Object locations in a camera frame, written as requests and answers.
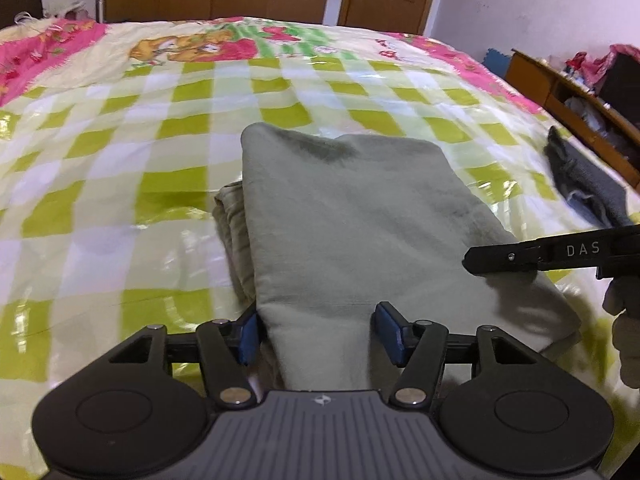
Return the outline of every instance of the cartoon print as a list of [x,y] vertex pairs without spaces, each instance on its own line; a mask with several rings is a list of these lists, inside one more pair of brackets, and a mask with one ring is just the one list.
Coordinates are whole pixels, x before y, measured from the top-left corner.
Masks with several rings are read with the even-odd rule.
[[217,52],[220,44],[233,38],[230,30],[212,30],[191,36],[166,36],[155,40],[140,41],[129,54],[138,61],[158,64],[159,57],[167,54],[169,61],[198,61],[205,53],[207,56]]
[[398,53],[393,50],[381,50],[379,54],[380,56],[388,57],[390,59],[398,59]]
[[242,16],[233,16],[231,18],[217,18],[215,20],[211,20],[211,23],[235,23],[242,22],[244,18]]
[[271,41],[300,41],[300,38],[296,38],[285,32],[287,27],[263,27],[262,31],[269,34],[265,36],[265,39]]
[[326,46],[326,45],[317,45],[314,47],[314,50],[318,54],[335,54],[336,52],[338,52],[337,48],[334,48],[332,46]]
[[42,72],[91,46],[107,26],[57,20],[37,36],[0,45],[0,106],[23,94]]
[[258,48],[255,41],[242,38],[238,41],[205,43],[196,48],[183,50],[178,54],[171,54],[168,59],[181,62],[233,61],[253,59],[257,54]]
[[393,42],[393,41],[389,41],[389,40],[380,40],[377,39],[375,40],[377,44],[379,44],[381,47],[383,47],[385,50],[388,51],[398,51],[401,47],[398,43]]
[[428,40],[421,36],[411,36],[409,34],[399,34],[396,32],[385,32],[384,34],[396,40],[405,41],[427,52],[434,59],[446,62],[457,75],[476,88],[489,92],[494,96],[505,97],[532,114],[537,114],[542,110],[540,106],[529,101],[526,97],[511,91],[500,78],[489,72],[483,65],[470,58],[467,54],[458,52],[449,45]]

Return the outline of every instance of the folded towel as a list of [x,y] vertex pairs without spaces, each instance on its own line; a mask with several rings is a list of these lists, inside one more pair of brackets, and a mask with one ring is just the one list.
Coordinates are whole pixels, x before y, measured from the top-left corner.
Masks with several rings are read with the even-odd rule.
[[463,268],[469,247],[516,240],[434,144],[253,124],[242,162],[214,215],[286,387],[389,386],[397,371],[370,334],[380,301],[455,333],[494,324],[551,357],[575,341],[578,317],[544,274]]

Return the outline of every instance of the pink floral pattern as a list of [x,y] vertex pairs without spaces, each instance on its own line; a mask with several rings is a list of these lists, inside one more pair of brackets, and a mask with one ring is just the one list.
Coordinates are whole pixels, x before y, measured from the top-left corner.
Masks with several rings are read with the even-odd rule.
[[216,45],[207,45],[192,60],[202,61],[233,61],[239,59],[253,59],[258,54],[254,40],[242,38],[237,41],[222,41]]
[[211,20],[209,23],[235,23],[242,22],[244,18],[242,16],[233,16],[231,18],[217,18],[215,20]]
[[389,59],[398,59],[398,53],[394,50],[381,50],[380,56],[388,57]]
[[287,27],[263,27],[262,31],[266,32],[268,36],[265,39],[271,41],[300,41],[300,38],[296,38],[285,32]]
[[609,69],[616,62],[618,54],[631,56],[640,63],[640,48],[629,44],[613,44],[609,47],[609,53],[598,59],[593,59],[591,56],[585,56],[580,66],[580,74],[584,78],[584,82],[587,83],[587,86],[593,88],[604,76],[607,75]]
[[[462,79],[476,88],[489,92],[489,94],[493,96],[503,97],[531,114],[538,114],[542,111],[542,108],[533,101],[528,100],[517,92],[510,91],[498,76],[491,73],[484,65],[478,63],[475,59],[463,52],[459,52],[450,46],[437,43],[436,41],[431,41],[429,38],[424,38],[422,36],[401,34],[399,32],[386,32],[386,35],[395,38],[396,40],[409,43],[410,45],[427,52],[434,59],[446,62],[453,67]],[[390,57],[383,52],[380,54],[382,56]]]
[[34,38],[0,44],[0,106],[22,95],[45,70],[94,44],[106,30],[92,20],[57,20]]

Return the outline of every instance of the checkered bedsheet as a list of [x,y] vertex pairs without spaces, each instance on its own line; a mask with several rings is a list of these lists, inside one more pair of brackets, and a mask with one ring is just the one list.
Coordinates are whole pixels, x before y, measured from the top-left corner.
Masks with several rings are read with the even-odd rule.
[[[357,43],[358,31],[348,37]],[[184,332],[242,311],[210,211],[215,190],[241,177],[240,133],[256,121],[328,137],[430,140],[518,238],[590,228],[554,189],[542,155],[555,122],[413,50],[420,63],[281,52],[130,62],[109,80],[37,87],[0,108],[2,478],[46,470],[30,416],[69,375],[146,324]],[[583,341],[561,365],[616,412],[610,473],[640,440],[640,415],[638,392],[619,380],[612,319],[600,306],[607,283],[593,269],[549,275],[584,323]]]

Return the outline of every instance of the dark gray cloth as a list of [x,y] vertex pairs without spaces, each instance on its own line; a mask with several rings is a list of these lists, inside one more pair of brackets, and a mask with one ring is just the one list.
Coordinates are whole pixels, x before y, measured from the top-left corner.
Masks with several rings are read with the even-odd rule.
[[626,211],[625,189],[566,142],[554,126],[545,154],[556,189],[585,220],[601,228],[633,225]]

